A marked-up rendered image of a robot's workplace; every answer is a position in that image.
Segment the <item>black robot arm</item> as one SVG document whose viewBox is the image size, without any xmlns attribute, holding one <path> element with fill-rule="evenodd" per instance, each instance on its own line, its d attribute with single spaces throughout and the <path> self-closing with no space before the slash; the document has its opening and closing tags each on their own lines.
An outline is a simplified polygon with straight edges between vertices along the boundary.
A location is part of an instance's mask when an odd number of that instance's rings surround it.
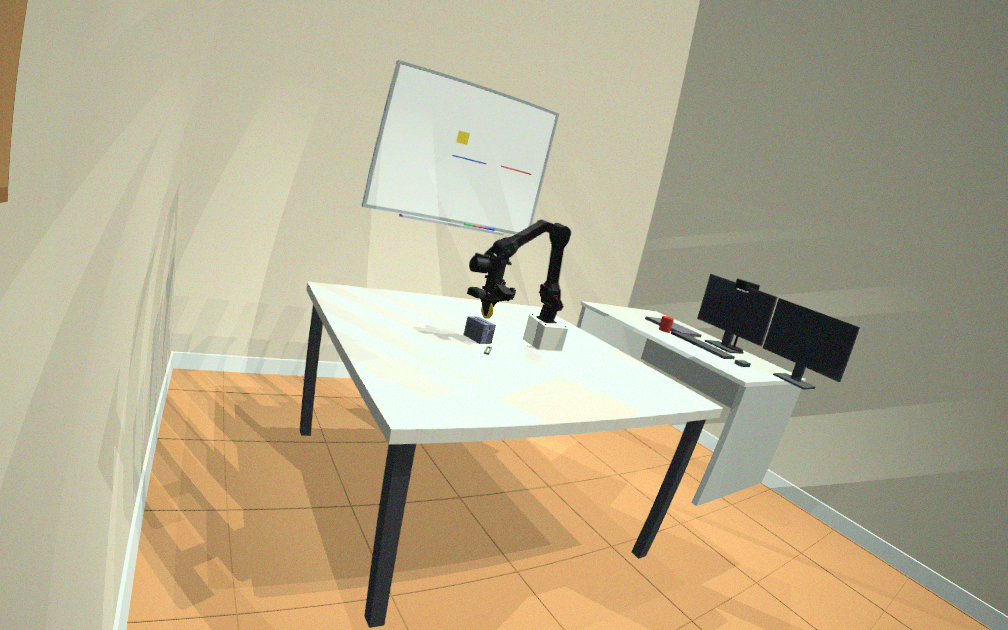
<svg viewBox="0 0 1008 630">
<path fill-rule="evenodd" d="M 469 261 L 469 269 L 472 272 L 489 273 L 491 275 L 503 277 L 506 264 L 512 265 L 509 258 L 515 254 L 521 246 L 540 236 L 540 234 L 544 232 L 549 233 L 551 257 L 547 280 L 544 284 L 540 285 L 539 291 L 541 302 L 544 303 L 544 305 L 541 309 L 540 316 L 536 317 L 545 323 L 557 323 L 555 321 L 557 312 L 561 311 L 564 307 L 561 301 L 561 288 L 559 280 L 563 251 L 571 236 L 571 230 L 568 226 L 560 223 L 552 224 L 544 220 L 538 220 L 536 223 L 514 236 L 497 240 L 484 254 L 475 253 Z M 501 301 L 509 301 L 511 298 L 514 298 L 516 289 L 506 287 L 505 284 L 506 282 L 504 281 L 502 284 L 499 284 L 499 281 L 496 281 L 492 286 L 490 293 L 495 293 Z"/>
</svg>

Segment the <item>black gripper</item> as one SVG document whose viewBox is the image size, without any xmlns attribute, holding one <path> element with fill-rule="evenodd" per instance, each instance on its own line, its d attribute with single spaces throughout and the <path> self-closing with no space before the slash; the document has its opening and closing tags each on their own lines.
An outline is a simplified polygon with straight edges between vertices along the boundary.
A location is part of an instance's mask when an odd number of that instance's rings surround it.
<svg viewBox="0 0 1008 630">
<path fill-rule="evenodd" d="M 498 303 L 498 302 L 501 301 L 501 300 L 499 300 L 499 298 L 497 297 L 497 295 L 495 293 L 494 294 L 490 293 L 492 286 L 494 285 L 494 283 L 496 281 L 499 281 L 499 284 L 502 284 L 503 281 L 505 282 L 505 280 L 503 279 L 503 277 L 491 275 L 489 273 L 488 273 L 488 275 L 485 275 L 484 278 L 487 278 L 487 279 L 486 279 L 486 284 L 485 284 L 485 286 L 482 286 L 482 289 L 480 289 L 478 287 L 469 287 L 468 290 L 467 290 L 467 294 L 469 294 L 469 295 L 471 295 L 471 296 L 473 296 L 475 298 L 480 298 L 481 303 L 482 303 L 482 307 L 483 307 L 484 316 L 487 316 L 488 311 L 489 311 L 490 304 L 492 304 L 493 307 L 494 307 L 496 305 L 496 303 Z"/>
</svg>

